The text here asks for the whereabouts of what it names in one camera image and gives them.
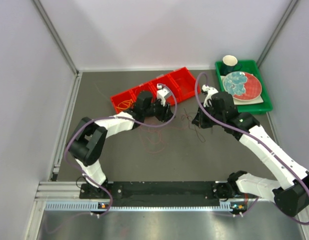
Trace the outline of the red four-compartment bin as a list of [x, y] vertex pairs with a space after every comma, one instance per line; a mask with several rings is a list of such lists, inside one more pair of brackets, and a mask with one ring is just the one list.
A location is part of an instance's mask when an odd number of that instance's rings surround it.
[[139, 97], [143, 96], [141, 94], [142, 92], [148, 92], [147, 96], [150, 97], [148, 102], [152, 104], [157, 99], [157, 84], [164, 84], [172, 90], [172, 93], [176, 98], [173, 99], [173, 97], [170, 96], [167, 99], [167, 103], [174, 106], [175, 103], [179, 104], [189, 98], [194, 97], [195, 93], [200, 92], [200, 88], [195, 87], [195, 82], [196, 79], [188, 68], [182, 67], [113, 95], [110, 97], [110, 101], [116, 113], [120, 113], [128, 109], [136, 110], [137, 107], [142, 106], [142, 101], [138, 100]]

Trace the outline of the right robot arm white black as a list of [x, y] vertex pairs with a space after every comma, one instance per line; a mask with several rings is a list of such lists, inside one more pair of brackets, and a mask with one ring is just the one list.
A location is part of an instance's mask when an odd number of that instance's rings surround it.
[[251, 194], [274, 203], [289, 217], [309, 206], [309, 170], [293, 160], [266, 133], [260, 122], [248, 112], [238, 112], [233, 97], [205, 86], [204, 102], [199, 102], [192, 124], [202, 128], [220, 126], [253, 152], [270, 170], [275, 180], [240, 170], [227, 179], [228, 196]]

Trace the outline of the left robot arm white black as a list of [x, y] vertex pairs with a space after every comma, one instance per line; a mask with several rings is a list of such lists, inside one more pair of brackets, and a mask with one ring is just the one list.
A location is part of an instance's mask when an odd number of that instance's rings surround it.
[[139, 126], [160, 128], [175, 117], [167, 99], [176, 97], [172, 91], [163, 86], [156, 91], [156, 98], [149, 91], [141, 91], [136, 101], [126, 110], [109, 117], [92, 120], [82, 118], [72, 134], [64, 156], [71, 154], [79, 165], [82, 176], [91, 185], [90, 192], [96, 198], [107, 195], [107, 177], [104, 174], [99, 158], [107, 138], [118, 133], [130, 131]]

